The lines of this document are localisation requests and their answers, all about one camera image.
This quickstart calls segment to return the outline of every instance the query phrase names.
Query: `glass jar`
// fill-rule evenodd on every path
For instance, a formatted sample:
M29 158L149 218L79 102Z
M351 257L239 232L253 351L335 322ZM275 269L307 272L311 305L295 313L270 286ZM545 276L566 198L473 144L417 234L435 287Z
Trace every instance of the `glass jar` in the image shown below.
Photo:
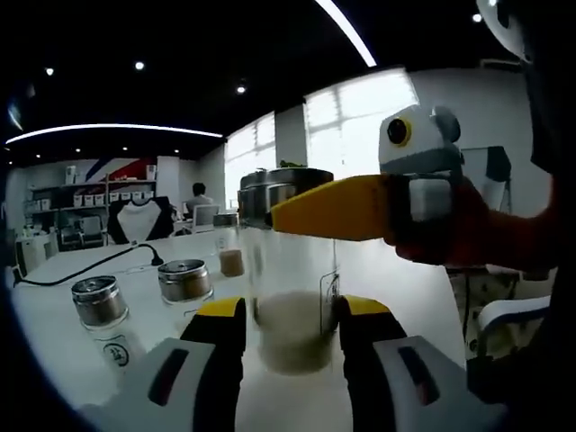
M326 171L282 168L241 181L241 234L259 353L269 369L281 374L315 372L330 361L338 262L334 239L275 232L266 226L266 214L332 178Z
M214 215L216 253L220 260L220 272L226 277L242 276L244 263L240 246L239 218L237 213Z
M75 283L72 301L80 322L116 373L122 375L129 364L146 354L114 276L90 277Z
M194 314L213 299L208 268L201 259L171 261L158 268L158 283L180 337Z

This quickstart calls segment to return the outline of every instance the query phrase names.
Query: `yellow eye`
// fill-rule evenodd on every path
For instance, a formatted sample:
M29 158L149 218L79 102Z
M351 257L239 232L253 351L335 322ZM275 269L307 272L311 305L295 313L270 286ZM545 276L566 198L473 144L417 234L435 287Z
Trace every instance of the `yellow eye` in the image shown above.
M388 139L396 147L404 147L410 141L412 128L410 122L400 117L388 125Z

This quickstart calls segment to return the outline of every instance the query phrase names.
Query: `silver jar lid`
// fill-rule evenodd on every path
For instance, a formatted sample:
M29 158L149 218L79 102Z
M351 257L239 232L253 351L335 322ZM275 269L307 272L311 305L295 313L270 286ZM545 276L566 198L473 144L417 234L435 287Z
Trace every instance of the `silver jar lid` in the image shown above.
M237 213L220 213L214 215L214 228L236 227L238 225Z
M72 301L82 322L91 327L105 326L128 312L114 276L76 282L72 286Z
M169 302L200 299L212 292L206 264L201 259L171 261L158 268L162 296Z
M329 171L307 167L256 171L240 180L239 218L242 225L269 229L266 215L283 201L334 180Z

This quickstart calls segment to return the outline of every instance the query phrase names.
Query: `brown liquid jar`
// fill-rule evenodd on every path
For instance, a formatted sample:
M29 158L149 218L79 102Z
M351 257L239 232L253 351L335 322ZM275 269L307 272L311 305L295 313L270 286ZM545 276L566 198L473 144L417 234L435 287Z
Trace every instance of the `brown liquid jar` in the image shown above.
M236 277L244 274L238 222L237 213L224 213L214 216L216 253L220 259L220 271L226 277Z

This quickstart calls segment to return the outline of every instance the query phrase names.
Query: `hand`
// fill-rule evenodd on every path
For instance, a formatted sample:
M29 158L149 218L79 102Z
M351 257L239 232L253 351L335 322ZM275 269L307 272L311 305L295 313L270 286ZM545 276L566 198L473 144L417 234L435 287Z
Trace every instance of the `hand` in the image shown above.
M420 238L396 244L399 257L418 263L452 266L486 264L490 210L473 184L465 178L454 191L454 219L450 232L438 240Z

